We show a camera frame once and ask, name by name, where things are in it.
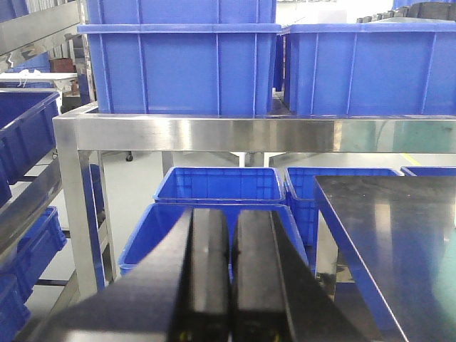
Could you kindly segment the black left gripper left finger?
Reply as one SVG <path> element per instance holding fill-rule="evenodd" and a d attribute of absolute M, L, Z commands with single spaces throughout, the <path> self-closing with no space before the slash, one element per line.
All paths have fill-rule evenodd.
<path fill-rule="evenodd" d="M 229 234 L 217 209 L 185 209 L 126 276 L 50 317 L 36 341 L 228 341 Z"/>

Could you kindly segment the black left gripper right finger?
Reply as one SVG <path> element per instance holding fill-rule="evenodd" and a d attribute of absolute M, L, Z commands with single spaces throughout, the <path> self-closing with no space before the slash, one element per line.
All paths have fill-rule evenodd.
<path fill-rule="evenodd" d="M 277 212 L 241 212 L 232 263 L 233 341 L 366 340 L 315 280 Z"/>

